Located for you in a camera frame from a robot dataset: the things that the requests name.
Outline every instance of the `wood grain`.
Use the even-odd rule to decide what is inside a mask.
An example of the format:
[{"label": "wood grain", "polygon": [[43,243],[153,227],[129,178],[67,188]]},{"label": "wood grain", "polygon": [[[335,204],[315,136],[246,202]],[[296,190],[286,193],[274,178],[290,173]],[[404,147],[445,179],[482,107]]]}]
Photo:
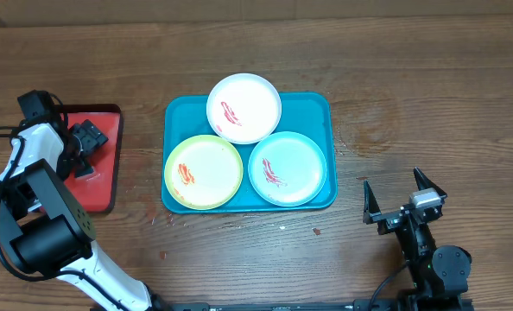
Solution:
[{"label": "wood grain", "polygon": [[[180,216],[162,206],[167,104],[239,72],[330,101],[331,207]],[[34,88],[123,109],[117,204],[95,216],[98,241],[168,301],[370,296],[401,255],[395,236],[362,224],[362,180],[389,211],[415,190],[419,166],[449,194],[431,224],[437,244],[473,255],[466,296],[479,310],[513,310],[513,16],[0,29],[0,125],[18,123],[16,97]],[[0,172],[9,154],[0,141]],[[408,286],[401,276],[383,295]],[[28,284],[0,266],[0,310],[91,304],[67,284]]]},{"label": "wood grain", "polygon": [[0,27],[513,14],[513,0],[0,0]]}]

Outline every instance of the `wooden wall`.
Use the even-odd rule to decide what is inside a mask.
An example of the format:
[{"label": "wooden wall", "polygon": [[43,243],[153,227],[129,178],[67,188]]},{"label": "wooden wall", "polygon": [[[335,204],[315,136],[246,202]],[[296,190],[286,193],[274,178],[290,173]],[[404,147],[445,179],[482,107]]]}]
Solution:
[{"label": "wooden wall", "polygon": [[513,0],[0,0],[0,27],[513,14]]}]

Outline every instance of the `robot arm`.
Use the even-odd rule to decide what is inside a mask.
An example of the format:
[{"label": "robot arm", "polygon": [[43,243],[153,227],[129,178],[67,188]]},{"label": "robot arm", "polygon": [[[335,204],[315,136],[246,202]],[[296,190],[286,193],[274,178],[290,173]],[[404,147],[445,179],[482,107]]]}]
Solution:
[{"label": "robot arm", "polygon": [[402,248],[415,289],[401,290],[396,310],[472,311],[460,298],[468,289],[472,256],[458,246],[437,248],[428,223],[442,216],[447,193],[414,169],[418,191],[399,211],[382,214],[368,181],[364,182],[365,224],[377,223],[380,235],[394,232]]},{"label": "robot arm", "polygon": [[[63,183],[73,168],[89,169],[86,158],[106,142],[105,135],[89,121],[67,129],[47,92],[25,94],[19,104],[26,118],[17,133],[22,139],[11,140],[13,151],[0,174],[3,187],[18,161],[0,203],[0,245],[9,260],[22,273],[71,283],[107,310],[168,310],[101,250],[89,215]],[[45,212],[38,218],[17,224],[40,206]]]}]

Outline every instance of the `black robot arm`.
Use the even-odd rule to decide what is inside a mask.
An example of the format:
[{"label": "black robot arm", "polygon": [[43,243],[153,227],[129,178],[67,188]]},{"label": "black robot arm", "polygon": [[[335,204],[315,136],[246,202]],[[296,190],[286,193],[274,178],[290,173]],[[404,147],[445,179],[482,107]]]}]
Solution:
[{"label": "black robot arm", "polygon": [[400,210],[382,214],[370,184],[364,182],[364,218],[377,223],[380,235],[394,232],[402,248],[414,289],[401,290],[398,311],[473,310],[471,301],[460,298],[467,287],[472,257],[458,246],[437,248],[428,223],[442,216],[447,193],[431,182],[419,168],[414,169],[418,191],[410,195]]}]

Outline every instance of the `wooden table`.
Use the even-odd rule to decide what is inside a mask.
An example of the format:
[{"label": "wooden table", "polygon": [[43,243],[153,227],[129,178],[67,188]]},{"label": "wooden table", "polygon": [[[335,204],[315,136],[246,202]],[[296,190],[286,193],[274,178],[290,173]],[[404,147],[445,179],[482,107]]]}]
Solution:
[{"label": "wooden table", "polygon": [[[181,216],[162,205],[167,104],[239,72],[330,101],[331,207]],[[513,16],[0,29],[0,125],[22,119],[16,97],[32,89],[123,109],[117,203],[95,217],[98,241],[168,301],[369,297],[402,257],[395,235],[362,223],[362,180],[391,211],[415,191],[419,166],[449,194],[431,224],[437,244],[473,255],[465,296],[480,310],[513,310]],[[0,141],[0,172],[9,155]],[[66,283],[22,282],[0,265],[0,310],[89,305]]]}]

